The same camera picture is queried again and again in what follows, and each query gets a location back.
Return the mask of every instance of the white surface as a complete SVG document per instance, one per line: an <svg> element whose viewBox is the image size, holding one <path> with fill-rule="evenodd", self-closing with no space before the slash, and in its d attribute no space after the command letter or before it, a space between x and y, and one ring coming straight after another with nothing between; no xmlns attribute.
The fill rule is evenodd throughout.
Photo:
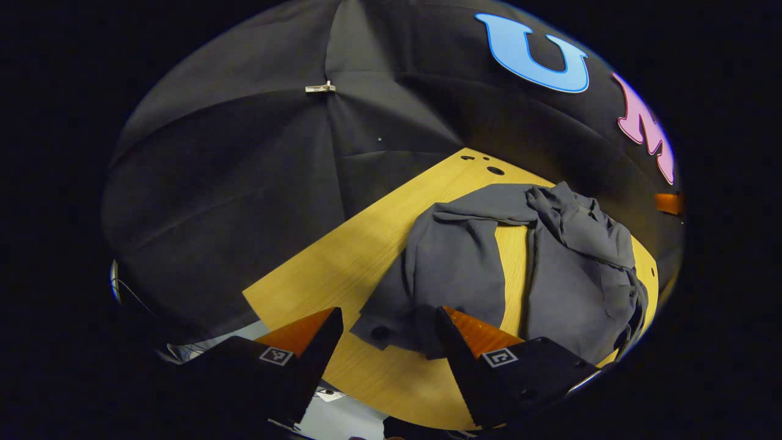
<svg viewBox="0 0 782 440"><path fill-rule="evenodd" d="M315 395L321 399L323 399L324 402L331 402L332 400L339 399L340 397L345 397L345 393L332 391L331 394L325 393L323 391L318 391L315 393Z"/></svg>
<svg viewBox="0 0 782 440"><path fill-rule="evenodd" d="M350 437L383 440L383 419L386 417L349 396L326 402L314 395L304 418L296 425L301 428L299 434L317 440L347 440Z"/></svg>

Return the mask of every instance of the black fabric backdrop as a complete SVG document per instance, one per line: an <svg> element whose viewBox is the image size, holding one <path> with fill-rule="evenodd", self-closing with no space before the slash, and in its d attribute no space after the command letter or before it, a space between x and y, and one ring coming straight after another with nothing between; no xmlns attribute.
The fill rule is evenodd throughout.
<svg viewBox="0 0 782 440"><path fill-rule="evenodd" d="M11 328L0 431L177 437L209 421L170 418L160 363L138 328L120 325L106 266L115 252L99 222L106 166L131 111L172 66L269 3L32 6L10 5L5 28ZM776 198L764 191L778 186L776 114L762 107L776 79L766 64L775 16L760 6L522 6L611 60L664 115L688 196L687 235L676 289L638 346L605 380L498 438L779 436L769 357L779 295L754 285L775 279L779 254L767 221Z"/></svg>
<svg viewBox="0 0 782 440"><path fill-rule="evenodd" d="M480 12L530 26L545 67L564 69L546 34L578 45L589 88L557 92L503 68ZM596 197L657 259L662 289L683 226L653 195L680 190L681 175L670 186L619 129L612 71L499 2L286 2L196 50L131 116L102 216L120 277L179 326L171 342L237 330L256 320L243 289L467 146ZM337 93L303 93L326 79Z"/></svg>

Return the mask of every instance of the cable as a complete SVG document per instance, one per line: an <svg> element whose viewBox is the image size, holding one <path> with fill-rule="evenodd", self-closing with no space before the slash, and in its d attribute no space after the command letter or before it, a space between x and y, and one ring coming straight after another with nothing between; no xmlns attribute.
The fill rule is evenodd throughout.
<svg viewBox="0 0 782 440"><path fill-rule="evenodd" d="M155 319L157 319L157 315L155 315L154 313L152 313L152 310L149 310L149 307L147 307L147 306L146 306L146 304L144 304L144 301L142 301L142 300L141 300L141 298L139 298L139 297L138 297L138 295L136 295L136 293L133 291L133 289L131 289L130 287L128 287L128 286L127 286L127 284L125 284L125 282L124 282L123 280L120 280L119 278L116 278L116 277L115 277L115 278L112 278L112 279L111 279L111 281L109 282L109 284L111 285L111 288L112 288L112 290L114 290L114 281L119 281L120 283L122 283L122 285L123 285L123 286L125 286L125 288L126 288L126 289L127 289L129 292L131 292L131 294L132 294L132 295L133 295L133 296L136 298L136 301L138 301L139 303L141 303L141 305L143 305L143 306L144 306L144 308L146 308L146 309L147 309L147 312L149 312L149 314L150 314L150 315L152 315L152 316L153 316Z"/></svg>
<svg viewBox="0 0 782 440"><path fill-rule="evenodd" d="M186 349L187 349L187 351L182 353L182 358L183 359L187 359L188 358L188 354L193 351L192 347L187 347Z"/></svg>

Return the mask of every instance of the button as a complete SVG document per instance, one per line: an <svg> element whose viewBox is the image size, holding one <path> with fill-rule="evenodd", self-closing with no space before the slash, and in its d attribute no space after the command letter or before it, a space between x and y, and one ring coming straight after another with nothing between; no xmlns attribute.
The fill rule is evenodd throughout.
<svg viewBox="0 0 782 440"><path fill-rule="evenodd" d="M388 327L384 327L384 326L375 327L372 330L371 335L374 339L379 339L379 340L388 339L388 336L391 335L391 330L389 330Z"/></svg>

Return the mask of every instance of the black cloth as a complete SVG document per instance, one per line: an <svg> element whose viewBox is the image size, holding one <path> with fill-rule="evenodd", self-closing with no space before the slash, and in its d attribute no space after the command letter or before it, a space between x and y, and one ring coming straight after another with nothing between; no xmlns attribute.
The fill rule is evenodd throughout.
<svg viewBox="0 0 782 440"><path fill-rule="evenodd" d="M385 438L399 437L404 440L470 440L485 432L486 430L452 431L424 427L395 417L386 417L383 420L383 436Z"/></svg>
<svg viewBox="0 0 782 440"><path fill-rule="evenodd" d="M531 27L547 68L564 62L546 34L578 46L589 88L561 93L503 68L476 13ZM250 284L470 146L597 197L658 259L662 287L676 264L660 258L679 261L683 226L653 195L679 179L670 187L619 129L612 71L502 2L286 2L195 50L139 103L109 166L103 231L122 280L181 324L170 342L203 341L257 320ZM327 80L336 92L304 93Z"/></svg>
<svg viewBox="0 0 782 440"><path fill-rule="evenodd" d="M533 229L522 337L548 337L591 363L610 354L618 339L623 348L634 343L648 299L635 275L630 231L565 182L489 185L432 205L351 333L381 349L394 344L436 359L443 357L434 331L437 307L500 326L505 282L494 238L498 222Z"/></svg>

